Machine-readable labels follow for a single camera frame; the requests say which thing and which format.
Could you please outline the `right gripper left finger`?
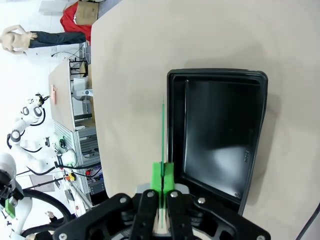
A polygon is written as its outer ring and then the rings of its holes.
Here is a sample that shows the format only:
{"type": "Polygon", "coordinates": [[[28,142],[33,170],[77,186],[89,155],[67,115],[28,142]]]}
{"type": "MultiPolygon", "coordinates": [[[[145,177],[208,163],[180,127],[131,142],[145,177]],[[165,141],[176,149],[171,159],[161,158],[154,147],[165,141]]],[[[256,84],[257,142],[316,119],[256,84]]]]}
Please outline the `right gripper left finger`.
{"type": "Polygon", "coordinates": [[[55,240],[150,240],[163,198],[163,163],[151,168],[151,183],[133,197],[118,193],[59,227],[55,240]]]}

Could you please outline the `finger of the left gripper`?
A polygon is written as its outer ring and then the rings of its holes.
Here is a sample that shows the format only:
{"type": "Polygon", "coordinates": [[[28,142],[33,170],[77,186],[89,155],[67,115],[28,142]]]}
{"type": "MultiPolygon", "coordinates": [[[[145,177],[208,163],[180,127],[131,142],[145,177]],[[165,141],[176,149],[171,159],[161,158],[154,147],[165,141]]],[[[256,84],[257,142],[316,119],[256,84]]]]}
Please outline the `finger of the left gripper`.
{"type": "Polygon", "coordinates": [[[5,212],[9,216],[15,216],[16,211],[15,211],[15,205],[16,205],[16,200],[11,197],[5,200],[5,212]]]}

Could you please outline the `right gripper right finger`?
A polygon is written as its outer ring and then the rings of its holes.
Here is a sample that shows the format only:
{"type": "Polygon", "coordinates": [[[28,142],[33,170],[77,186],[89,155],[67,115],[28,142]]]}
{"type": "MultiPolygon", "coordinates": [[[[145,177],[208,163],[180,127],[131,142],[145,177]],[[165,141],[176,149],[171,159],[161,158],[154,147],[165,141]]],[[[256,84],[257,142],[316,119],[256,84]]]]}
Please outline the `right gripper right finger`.
{"type": "Polygon", "coordinates": [[[163,164],[163,196],[174,240],[270,240],[271,235],[215,199],[183,193],[174,182],[174,165],[163,164]]]}

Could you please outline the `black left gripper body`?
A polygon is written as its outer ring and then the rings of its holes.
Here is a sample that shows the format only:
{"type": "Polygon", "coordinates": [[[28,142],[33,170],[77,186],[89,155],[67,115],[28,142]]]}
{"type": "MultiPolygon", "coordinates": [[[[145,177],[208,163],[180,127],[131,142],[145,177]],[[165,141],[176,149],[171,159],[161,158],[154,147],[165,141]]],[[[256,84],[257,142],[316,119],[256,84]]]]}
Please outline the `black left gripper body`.
{"type": "Polygon", "coordinates": [[[0,171],[0,198],[7,200],[13,197],[16,200],[23,199],[23,190],[15,178],[11,178],[5,171],[0,171]]]}

